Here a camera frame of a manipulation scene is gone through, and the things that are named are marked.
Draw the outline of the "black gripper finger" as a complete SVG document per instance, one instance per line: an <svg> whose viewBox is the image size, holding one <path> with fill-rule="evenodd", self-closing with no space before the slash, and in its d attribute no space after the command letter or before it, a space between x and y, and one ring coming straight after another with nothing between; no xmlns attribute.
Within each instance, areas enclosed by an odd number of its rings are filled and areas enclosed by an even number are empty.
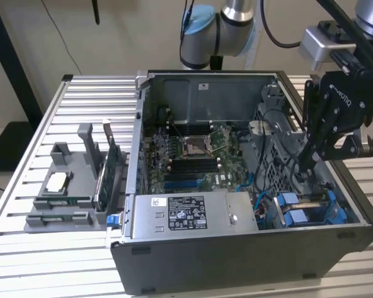
<svg viewBox="0 0 373 298"><path fill-rule="evenodd" d="M303 125L306 129L306 143L299 154L299 172L306 173L308 169L314 167L315 162L312 155L315 152L315 113L318 105L319 85L312 79L305 83L304 103L303 103Z"/></svg>
<svg viewBox="0 0 373 298"><path fill-rule="evenodd" d="M316 165L319 160L348 160L372 156L372 139L366 135L364 141L362 141L360 136L350 134L345 137L344 142L340 147L335 147L334 142L330 140L325 141L321 146L316 146L312 159Z"/></svg>

